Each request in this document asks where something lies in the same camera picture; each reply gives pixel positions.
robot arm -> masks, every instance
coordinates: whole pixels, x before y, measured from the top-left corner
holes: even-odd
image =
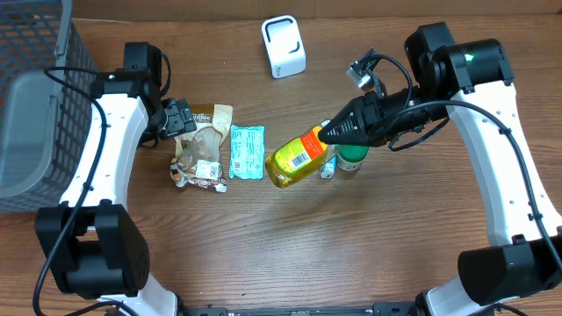
[[[555,287],[560,271],[537,228],[522,169],[506,135],[488,117],[471,109],[424,107],[435,100],[465,101],[492,113],[510,129],[529,171],[546,234],[555,251],[562,251],[562,218],[544,192],[523,136],[513,72],[503,47],[494,39],[457,45],[446,24],[439,23],[421,26],[407,39],[405,50],[420,86],[389,96],[374,73],[379,55],[371,50],[351,64],[348,75],[360,88],[372,91],[351,100],[319,137],[330,144],[379,147],[401,133],[420,131],[429,121],[445,118],[460,131],[484,200],[491,247],[462,253],[459,275],[420,294],[411,314],[468,315],[496,302]]]
[[[38,212],[35,231],[46,256],[79,207],[72,233],[62,240],[50,266],[64,293],[86,299],[122,302],[139,315],[176,316],[176,295],[150,274],[148,244],[126,211],[126,195],[139,144],[167,139],[196,129],[186,101],[161,101],[162,53],[148,43],[127,43],[124,68],[99,74],[90,87],[106,120],[101,152],[90,190],[80,205],[102,132],[101,113],[92,107],[90,131],[73,181],[59,206]],[[98,241],[76,236],[97,231]]]

cable clip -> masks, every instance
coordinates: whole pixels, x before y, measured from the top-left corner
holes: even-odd
[[[88,186],[86,183],[82,183],[82,190],[94,190],[93,186]]]
[[[533,216],[533,214],[529,213],[529,214],[527,214],[527,215],[529,215],[529,220],[530,220],[530,221],[533,221],[533,220],[535,219],[535,216]],[[538,214],[538,218],[539,218],[539,219],[543,219],[543,214],[539,213],[539,214]]]
[[[511,128],[506,128],[505,130],[500,129],[500,135],[510,135],[511,134]]]

barcode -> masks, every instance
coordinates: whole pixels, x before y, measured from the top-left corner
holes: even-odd
[[[218,173],[219,173],[219,168],[217,166],[212,166],[209,170],[209,177],[217,178]]]
[[[298,169],[302,167],[302,165],[306,164],[310,160],[310,157],[306,152],[299,154],[298,156],[291,159],[291,164],[294,169]]]

plastic basket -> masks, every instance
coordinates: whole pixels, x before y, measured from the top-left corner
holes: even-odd
[[[90,101],[42,71],[96,69],[71,17],[71,0],[0,1],[0,212],[57,205],[78,166]],[[94,79],[57,76],[86,91]]]

juice bottle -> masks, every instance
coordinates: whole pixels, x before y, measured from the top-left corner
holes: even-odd
[[[314,126],[267,158],[265,169],[277,187],[283,189],[310,176],[334,157],[335,145],[318,140],[318,132],[328,122],[325,120]]]

